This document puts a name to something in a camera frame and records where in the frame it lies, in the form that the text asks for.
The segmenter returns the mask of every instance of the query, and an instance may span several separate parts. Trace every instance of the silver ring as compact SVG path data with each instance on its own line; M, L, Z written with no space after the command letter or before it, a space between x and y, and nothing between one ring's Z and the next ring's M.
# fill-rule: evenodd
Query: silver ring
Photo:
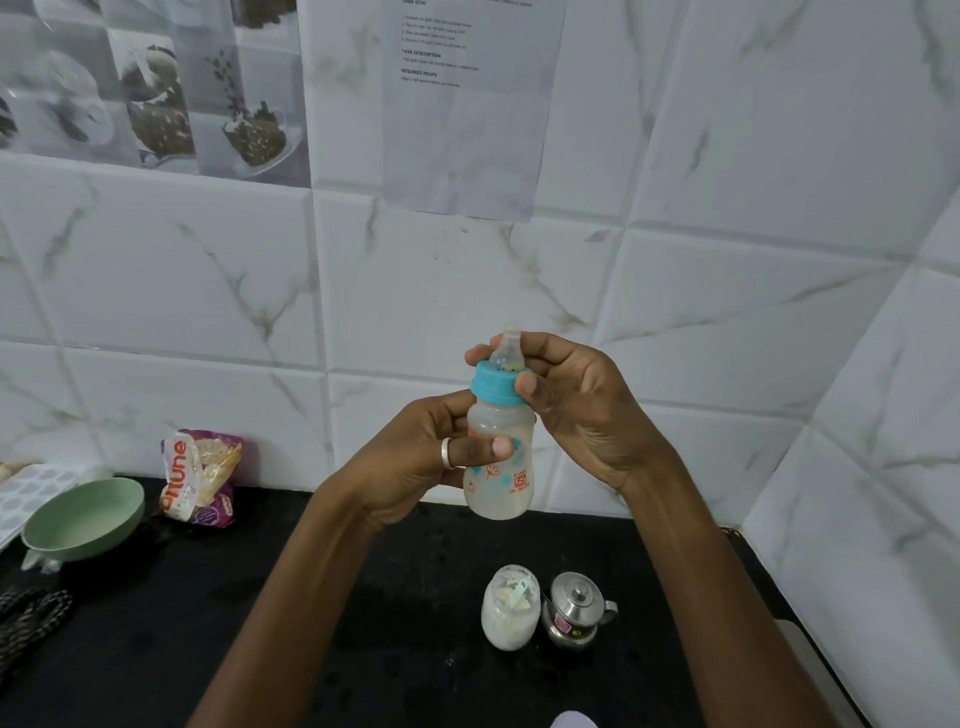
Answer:
M452 471L453 466L450 465L450 438L444 437L444 441L440 443L440 459L444 461L444 470Z

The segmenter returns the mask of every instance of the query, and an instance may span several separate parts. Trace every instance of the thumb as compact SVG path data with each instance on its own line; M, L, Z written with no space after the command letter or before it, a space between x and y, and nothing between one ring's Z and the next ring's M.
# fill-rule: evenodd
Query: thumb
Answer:
M597 419L599 398L557 387L533 372L523 372L514 382L516 393L543 418L545 423L564 415L574 422L586 425Z
M450 465L455 468L468 468L470 466L490 465L490 463L499 463L506 460L514 454L514 443L509 437L458 437L450 440L447 449L447 459ZM440 443L437 443L436 457L441 461Z

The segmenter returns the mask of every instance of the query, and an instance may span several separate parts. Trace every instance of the bottle printed design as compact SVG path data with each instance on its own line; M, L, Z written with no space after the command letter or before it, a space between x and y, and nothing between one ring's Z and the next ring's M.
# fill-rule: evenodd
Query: bottle printed design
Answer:
M476 435L471 429L470 435ZM464 488L475 493L478 488L500 486L509 493L519 493L530 486L530 477L527 474L527 448L522 441L512 437L514 454L508 460L490 465L467 468L467 477Z

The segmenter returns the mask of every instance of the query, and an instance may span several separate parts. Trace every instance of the steel pot handle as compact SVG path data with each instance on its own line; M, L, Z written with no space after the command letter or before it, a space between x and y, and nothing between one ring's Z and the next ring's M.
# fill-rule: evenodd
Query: steel pot handle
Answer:
M605 601L603 603L603 617L600 618L601 624L606 624L607 622L616 618L620 614L620 608L616 606L615 601Z

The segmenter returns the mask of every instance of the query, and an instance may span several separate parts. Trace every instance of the forearm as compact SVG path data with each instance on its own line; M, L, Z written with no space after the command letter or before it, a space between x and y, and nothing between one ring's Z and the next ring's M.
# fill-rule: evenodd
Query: forearm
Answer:
M673 469L624 491L710 728L835 726L689 476Z
M300 725L373 536L334 475L310 499L188 726Z

